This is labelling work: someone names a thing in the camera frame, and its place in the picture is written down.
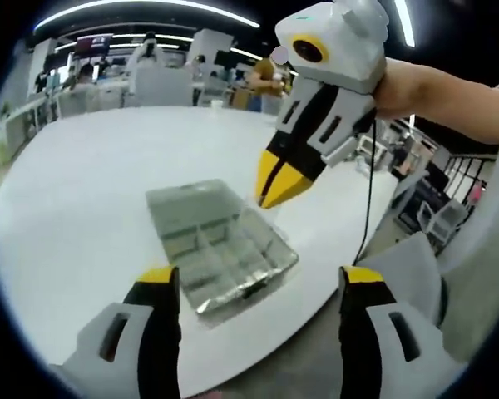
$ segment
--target chair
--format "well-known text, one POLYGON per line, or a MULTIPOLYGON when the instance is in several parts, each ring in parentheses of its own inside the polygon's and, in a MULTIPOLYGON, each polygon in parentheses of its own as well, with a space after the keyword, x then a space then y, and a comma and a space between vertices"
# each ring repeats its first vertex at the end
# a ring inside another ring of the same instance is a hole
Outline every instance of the chair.
POLYGON ((447 244, 466 217, 466 208, 454 199, 445 204, 436 214, 425 201, 417 212, 417 221, 422 231, 433 236, 442 245, 447 244))
POLYGON ((227 81, 210 77, 205 81, 204 88, 200 93, 198 106, 210 106, 213 100, 222 100, 225 103, 225 93, 228 85, 227 81))
POLYGON ((100 110, 100 98, 96 86, 77 85, 73 90, 64 91, 56 96, 59 118, 68 118, 100 110))
POLYGON ((442 276, 424 233, 415 233, 356 266, 381 273, 396 300, 408 302, 435 325, 442 321, 442 276))
POLYGON ((122 108, 123 90, 120 87, 99 85, 98 96, 100 98, 101 110, 114 110, 122 108))
POLYGON ((183 69, 138 68, 131 78, 136 106, 192 106, 192 76, 183 69))

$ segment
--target person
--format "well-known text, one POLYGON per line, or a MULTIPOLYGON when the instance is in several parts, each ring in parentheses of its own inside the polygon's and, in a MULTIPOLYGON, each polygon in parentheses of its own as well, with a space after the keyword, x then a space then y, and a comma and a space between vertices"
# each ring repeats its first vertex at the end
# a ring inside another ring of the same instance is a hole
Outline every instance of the person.
POLYGON ((482 180, 478 180, 469 192, 468 197, 464 200, 463 205, 466 206, 470 211, 475 209, 479 201, 481 200, 482 194, 484 193, 484 185, 482 180))
POLYGON ((105 76, 106 70, 111 67, 111 63, 106 59, 106 56, 101 56, 100 61, 98 62, 99 72, 98 76, 105 76))
POLYGON ((276 64, 271 58, 264 58, 255 64, 248 83, 260 97, 261 112, 270 115, 279 114, 283 90, 288 79, 288 68, 276 64))
POLYGON ((464 81, 429 66, 388 59, 374 92, 378 117, 415 114, 484 144, 499 144, 499 86, 464 81))
POLYGON ((63 83, 63 89, 76 85, 76 67, 70 65, 68 68, 68 78, 63 83))
POLYGON ((228 66, 224 66, 224 69, 222 69, 220 71, 219 78, 222 81, 227 81, 228 83, 230 83, 230 81, 231 81, 231 68, 229 68, 228 66))
MULTIPOLYGON (((379 118, 415 114, 481 143, 499 145, 499 86, 388 59, 385 76, 373 95, 379 118)), ((499 219, 477 244, 462 264, 444 275, 449 287, 442 325, 444 346, 460 361, 473 357, 499 316, 499 219)))
POLYGON ((165 53, 157 46, 157 38, 154 32, 148 32, 144 42, 131 54, 126 64, 126 72, 132 73, 137 67, 165 67, 165 53))
POLYGON ((245 72, 238 71, 235 73, 235 81, 233 82, 235 86, 246 86, 245 72))
MULTIPOLYGON (((192 81, 200 83, 203 81, 205 72, 205 56, 200 54, 194 57, 191 61, 185 63, 185 69, 192 74, 192 81)), ((192 91, 192 106, 197 106, 200 99, 201 89, 195 87, 192 91)))
POLYGON ((35 79, 35 92, 40 93, 47 87, 47 74, 46 72, 41 72, 37 75, 35 79))
POLYGON ((407 148, 404 140, 398 140, 390 145, 390 152, 393 154, 391 169, 399 167, 408 156, 407 148))
POLYGON ((205 56, 200 54, 194 57, 191 61, 185 63, 185 69, 192 74, 192 81, 202 81, 204 74, 205 56))
POLYGON ((92 74, 94 73, 94 67, 91 63, 85 64, 80 69, 80 73, 77 75, 77 84, 88 84, 92 83, 92 74))

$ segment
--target monitor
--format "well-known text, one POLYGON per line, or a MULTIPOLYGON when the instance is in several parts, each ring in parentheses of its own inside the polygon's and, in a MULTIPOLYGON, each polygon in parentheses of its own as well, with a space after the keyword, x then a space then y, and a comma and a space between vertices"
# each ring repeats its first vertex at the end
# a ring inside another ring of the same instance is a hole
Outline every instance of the monitor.
POLYGON ((429 172, 429 176, 425 180, 438 191, 444 192, 449 183, 449 177, 432 162, 427 164, 427 172, 429 172))
POLYGON ((116 57, 111 60, 111 65, 120 65, 120 66, 126 66, 127 62, 124 57, 116 57))
POLYGON ((81 58, 106 56, 112 35, 84 36, 77 39, 74 53, 81 58))
POLYGON ((363 150, 365 150, 366 152, 368 152, 369 154, 372 153, 373 151, 373 140, 371 139, 366 139, 363 141, 363 143, 361 144, 363 150))
POLYGON ((234 57, 231 52, 218 51, 216 53, 215 65, 221 65, 227 69, 233 69, 237 66, 237 57, 234 57))
POLYGON ((68 54, 66 52, 57 52, 55 54, 48 54, 44 61, 45 73, 64 67, 67 64, 68 54))

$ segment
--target ceiling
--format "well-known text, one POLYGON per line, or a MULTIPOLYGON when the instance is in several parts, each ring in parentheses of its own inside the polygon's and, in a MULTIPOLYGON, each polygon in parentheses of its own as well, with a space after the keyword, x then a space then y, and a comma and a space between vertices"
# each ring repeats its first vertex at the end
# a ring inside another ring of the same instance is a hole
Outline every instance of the ceiling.
MULTIPOLYGON (((157 33, 192 37, 201 28, 226 32, 235 37, 235 45, 260 56, 271 53, 277 45, 275 24, 289 14, 317 3, 317 0, 290 0, 263 2, 255 0, 195 0, 202 4, 232 12, 257 22, 253 28, 227 17, 173 4, 135 2, 111 4, 89 8, 65 16, 37 30, 29 38, 32 45, 47 37, 68 35, 74 39, 96 32, 133 33, 155 30, 157 33), (131 22, 142 24, 129 25, 131 22)), ((408 11, 416 42, 414 48, 405 44, 398 11, 394 0, 380 0, 390 17, 389 38, 386 43, 388 57, 422 63, 448 71, 453 75, 494 86, 499 83, 499 61, 494 61, 492 47, 481 34, 477 23, 462 7, 462 0, 407 0, 408 11)), ((43 17, 63 9, 88 2, 87 0, 61 0, 52 2, 43 17)), ((181 49, 189 43, 177 42, 181 49)), ((492 153, 497 147, 482 145, 433 123, 417 119, 417 127, 435 141, 445 145, 452 153, 492 153)))

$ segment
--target white table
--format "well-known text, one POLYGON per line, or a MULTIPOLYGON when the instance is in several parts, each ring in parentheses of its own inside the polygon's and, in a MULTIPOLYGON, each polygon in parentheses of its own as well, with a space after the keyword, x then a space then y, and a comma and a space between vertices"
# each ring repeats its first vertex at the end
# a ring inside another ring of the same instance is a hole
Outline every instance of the white table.
POLYGON ((32 100, 24 104, 23 106, 15 109, 8 117, 8 119, 16 118, 17 116, 27 114, 28 112, 35 111, 37 108, 40 106, 43 106, 47 102, 46 97, 40 97, 37 98, 36 100, 32 100))
MULTIPOLYGON (((0 281, 20 327, 46 362, 63 362, 78 331, 121 301, 141 273, 167 263, 145 192, 221 178, 254 193, 274 118, 200 108, 130 108, 47 126, 0 189, 0 281)), ((267 211, 299 254, 289 281, 215 328, 181 297, 179 378, 184 397, 253 366, 296 333, 338 286, 361 243, 368 180, 352 163, 267 211)), ((374 176, 369 236, 397 181, 374 176)))

